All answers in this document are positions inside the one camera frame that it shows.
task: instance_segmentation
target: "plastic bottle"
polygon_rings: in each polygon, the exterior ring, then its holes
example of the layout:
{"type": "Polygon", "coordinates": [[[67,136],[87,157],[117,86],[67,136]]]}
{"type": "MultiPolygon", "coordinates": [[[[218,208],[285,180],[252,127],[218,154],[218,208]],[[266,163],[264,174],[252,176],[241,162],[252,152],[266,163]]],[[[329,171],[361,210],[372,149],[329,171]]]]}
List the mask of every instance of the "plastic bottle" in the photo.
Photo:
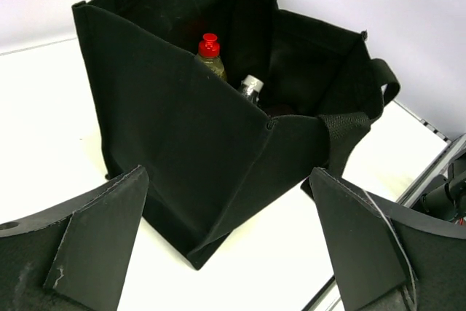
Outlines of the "plastic bottle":
{"type": "Polygon", "coordinates": [[[261,92],[264,83],[255,78],[254,76],[248,75],[245,80],[241,82],[241,86],[238,88],[238,92],[247,98],[250,102],[257,105],[259,101],[259,93],[261,92]]]}
{"type": "Polygon", "coordinates": [[[220,44],[217,42],[217,36],[206,33],[202,38],[204,40],[199,43],[199,52],[196,58],[226,82],[226,72],[220,59],[220,44]]]}

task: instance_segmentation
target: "black fabric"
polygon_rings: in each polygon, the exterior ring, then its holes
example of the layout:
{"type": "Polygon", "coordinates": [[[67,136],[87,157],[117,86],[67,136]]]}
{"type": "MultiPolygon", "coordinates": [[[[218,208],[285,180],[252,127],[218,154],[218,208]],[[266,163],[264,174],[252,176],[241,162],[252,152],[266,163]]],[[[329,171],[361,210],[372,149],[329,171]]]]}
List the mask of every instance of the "black fabric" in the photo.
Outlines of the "black fabric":
{"type": "Polygon", "coordinates": [[[144,216],[196,268],[313,167],[341,172],[382,114],[381,82],[398,87],[363,35],[277,0],[92,0],[73,12],[109,175],[146,167],[144,216]],[[194,59],[207,32],[229,84],[194,59]],[[260,108],[235,91],[248,74],[265,83],[260,108]],[[282,104],[296,114],[262,110],[282,104]]]}

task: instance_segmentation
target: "silver bottle cap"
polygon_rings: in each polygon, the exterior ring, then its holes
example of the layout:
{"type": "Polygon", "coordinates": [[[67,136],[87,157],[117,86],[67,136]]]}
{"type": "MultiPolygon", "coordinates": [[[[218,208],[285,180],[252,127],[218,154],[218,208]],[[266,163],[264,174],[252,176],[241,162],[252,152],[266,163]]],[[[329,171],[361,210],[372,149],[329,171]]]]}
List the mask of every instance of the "silver bottle cap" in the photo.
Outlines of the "silver bottle cap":
{"type": "Polygon", "coordinates": [[[250,74],[242,81],[242,83],[248,87],[252,87],[254,91],[257,92],[261,92],[261,89],[264,86],[264,83],[261,80],[251,76],[250,74]]]}

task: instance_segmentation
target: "black strap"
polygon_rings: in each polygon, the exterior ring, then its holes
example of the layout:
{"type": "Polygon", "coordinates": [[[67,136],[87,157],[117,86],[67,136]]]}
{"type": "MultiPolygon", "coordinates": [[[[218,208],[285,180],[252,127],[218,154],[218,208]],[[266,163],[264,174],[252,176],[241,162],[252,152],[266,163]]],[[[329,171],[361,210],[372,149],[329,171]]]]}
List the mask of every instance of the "black strap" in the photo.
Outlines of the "black strap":
{"type": "Polygon", "coordinates": [[[376,70],[374,72],[374,77],[377,80],[377,84],[380,87],[386,85],[384,92],[384,105],[393,101],[393,99],[400,92],[400,82],[396,79],[396,76],[387,65],[385,61],[380,58],[374,58],[371,62],[372,69],[376,70]]]}
{"type": "MultiPolygon", "coordinates": [[[[341,176],[352,150],[371,130],[372,121],[364,112],[317,117],[328,130],[328,172],[334,176],[341,176]]],[[[301,189],[313,198],[309,178],[301,184],[301,189]]]]}

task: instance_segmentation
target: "bottle cap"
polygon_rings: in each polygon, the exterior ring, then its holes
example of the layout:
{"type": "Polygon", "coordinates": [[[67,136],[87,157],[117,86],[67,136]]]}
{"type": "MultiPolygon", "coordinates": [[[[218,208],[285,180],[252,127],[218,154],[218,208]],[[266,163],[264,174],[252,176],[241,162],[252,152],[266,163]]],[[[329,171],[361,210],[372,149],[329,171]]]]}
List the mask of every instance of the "bottle cap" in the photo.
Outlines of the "bottle cap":
{"type": "Polygon", "coordinates": [[[261,80],[251,76],[250,74],[245,78],[245,80],[242,81],[242,83],[252,87],[257,92],[261,92],[261,89],[264,86],[264,83],[261,80]]]}
{"type": "Polygon", "coordinates": [[[204,40],[199,43],[199,54],[205,58],[216,58],[220,55],[220,44],[217,36],[213,33],[206,33],[202,36],[204,40]]]}

